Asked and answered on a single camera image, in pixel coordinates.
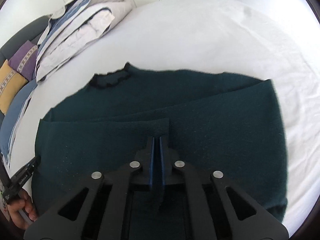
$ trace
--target folded duvet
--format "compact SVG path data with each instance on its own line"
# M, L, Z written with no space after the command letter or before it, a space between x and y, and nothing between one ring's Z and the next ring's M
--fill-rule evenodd
M70 0L52 14L38 43L37 83L105 35L131 9L130 0Z

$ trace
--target gray headboard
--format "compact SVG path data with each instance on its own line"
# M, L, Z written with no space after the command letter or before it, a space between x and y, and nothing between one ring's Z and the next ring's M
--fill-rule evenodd
M42 16L29 23L10 38L6 44L0 48L0 67L5 60L9 60L27 40L33 44L37 44L40 36L48 26L48 20L48 16Z

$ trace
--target purple pillow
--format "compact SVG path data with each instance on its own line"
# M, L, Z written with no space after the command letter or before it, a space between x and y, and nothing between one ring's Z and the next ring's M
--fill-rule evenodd
M36 68L37 53L37 46L26 41L9 60L9 66L31 81Z

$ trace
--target white wall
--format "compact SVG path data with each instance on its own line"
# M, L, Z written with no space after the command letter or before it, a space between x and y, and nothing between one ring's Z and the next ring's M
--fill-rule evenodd
M28 23L63 5L63 0L7 0L0 10L0 47Z
M239 0L268 15L298 44L304 57L320 70L320 24L306 0Z

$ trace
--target metal screw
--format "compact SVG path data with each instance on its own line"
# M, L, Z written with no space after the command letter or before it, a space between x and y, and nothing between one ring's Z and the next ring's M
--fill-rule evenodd
M96 171L91 174L91 178L93 178L93 179L100 179L101 177L102 177L102 174L99 171Z
M178 168L182 168L184 167L185 163L183 161L176 161L174 163L174 166L178 167Z
M221 179L221 178L223 177L223 173L222 173L222 171L215 171L215 172L213 173L213 176L214 176L215 178L217 178L217 179Z
M131 168L138 168L139 166L140 166L140 162L136 162L136 161L130 162L130 167Z

